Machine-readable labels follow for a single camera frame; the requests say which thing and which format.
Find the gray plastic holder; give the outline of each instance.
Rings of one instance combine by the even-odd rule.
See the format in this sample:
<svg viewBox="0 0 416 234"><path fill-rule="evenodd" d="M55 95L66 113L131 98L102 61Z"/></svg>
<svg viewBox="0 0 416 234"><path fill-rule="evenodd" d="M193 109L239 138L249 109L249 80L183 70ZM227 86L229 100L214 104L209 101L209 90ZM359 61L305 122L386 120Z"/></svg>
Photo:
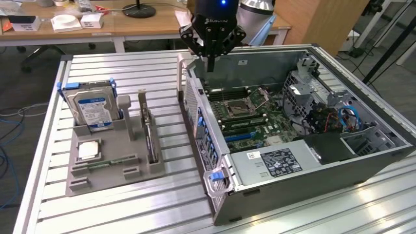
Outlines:
<svg viewBox="0 0 416 234"><path fill-rule="evenodd" d="M153 117L153 133L158 163L150 163L147 139L142 117L129 115L130 96L118 97L125 118L113 122L114 129L91 132L89 126L74 127L67 178L67 196L75 196L114 188L130 183L162 177L166 174L162 148ZM94 158L81 160L82 143L99 143Z"/></svg>

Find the wooden cabinet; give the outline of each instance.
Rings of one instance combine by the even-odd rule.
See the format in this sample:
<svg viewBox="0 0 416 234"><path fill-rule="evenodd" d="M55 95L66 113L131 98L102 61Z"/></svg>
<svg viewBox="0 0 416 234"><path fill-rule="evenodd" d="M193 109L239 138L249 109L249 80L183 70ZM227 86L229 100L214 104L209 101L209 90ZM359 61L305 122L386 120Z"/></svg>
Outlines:
<svg viewBox="0 0 416 234"><path fill-rule="evenodd" d="M293 25L285 44L318 43L337 55L370 0L277 0L275 12Z"/></svg>

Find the desk leg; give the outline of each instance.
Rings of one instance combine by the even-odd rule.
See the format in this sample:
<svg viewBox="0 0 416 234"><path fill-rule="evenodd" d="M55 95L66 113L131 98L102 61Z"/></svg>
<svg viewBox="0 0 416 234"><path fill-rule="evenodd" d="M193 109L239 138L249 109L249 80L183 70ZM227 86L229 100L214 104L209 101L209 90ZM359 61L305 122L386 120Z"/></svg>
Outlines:
<svg viewBox="0 0 416 234"><path fill-rule="evenodd" d="M287 38L287 29L279 30L279 33L275 35L274 45L283 45Z"/></svg>
<svg viewBox="0 0 416 234"><path fill-rule="evenodd" d="M115 43L117 53L126 53L125 37L115 37L115 38L113 38L113 41Z"/></svg>

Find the hard drive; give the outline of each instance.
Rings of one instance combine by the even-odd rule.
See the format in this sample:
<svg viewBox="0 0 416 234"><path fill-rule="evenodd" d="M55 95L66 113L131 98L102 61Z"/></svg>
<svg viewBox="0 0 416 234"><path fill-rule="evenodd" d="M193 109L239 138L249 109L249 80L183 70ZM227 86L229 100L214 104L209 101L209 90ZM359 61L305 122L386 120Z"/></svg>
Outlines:
<svg viewBox="0 0 416 234"><path fill-rule="evenodd" d="M122 118L117 103L114 79L69 83L58 90L69 103L77 125L89 125L93 132L113 129L113 122Z"/></svg>

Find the blue cable bundle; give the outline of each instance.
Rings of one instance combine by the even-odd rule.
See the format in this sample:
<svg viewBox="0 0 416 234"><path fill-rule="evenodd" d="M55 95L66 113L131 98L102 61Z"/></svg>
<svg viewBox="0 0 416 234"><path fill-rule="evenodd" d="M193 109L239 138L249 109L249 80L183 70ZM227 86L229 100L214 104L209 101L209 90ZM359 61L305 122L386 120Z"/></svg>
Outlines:
<svg viewBox="0 0 416 234"><path fill-rule="evenodd" d="M338 110L338 117L339 117L339 121L341 121L342 125L343 125L345 127L349 126L347 123L346 123L346 121L345 121L345 119L343 119L343 110L345 110L345 109L353 111L353 113L354 113L354 115L355 115L355 118L357 118L357 120L358 120L359 130L362 130L362 129L363 129L363 121L362 121L362 119L361 119L359 112L358 112L357 108L354 108L354 106L343 106L343 107Z"/></svg>
<svg viewBox="0 0 416 234"><path fill-rule="evenodd" d="M19 133L5 143L0 143L0 158L3 159L3 162L0 164L0 166L3 164L6 164L6 170L5 170L5 173L0 175L0 179L5 177L6 173L7 173L7 170L9 170L9 166L11 167L11 171L13 171L13 175L15 177L15 185L17 185L17 191L15 191L15 195L14 197L0 206L0 210L7 206L10 205L15 199L18 198L19 196L19 180L18 180L18 175L17 175L17 170L15 170L15 165L14 165L14 162L13 160L10 159L10 157L7 156L7 153L6 153L6 150L5 150L5 146L9 145L14 140L17 140L17 138L22 135L26 127L25 127L25 124L22 122L17 122L17 121L9 121L9 120L5 120L5 119L0 119L0 122L5 122L5 123L15 123L21 126L21 131Z"/></svg>

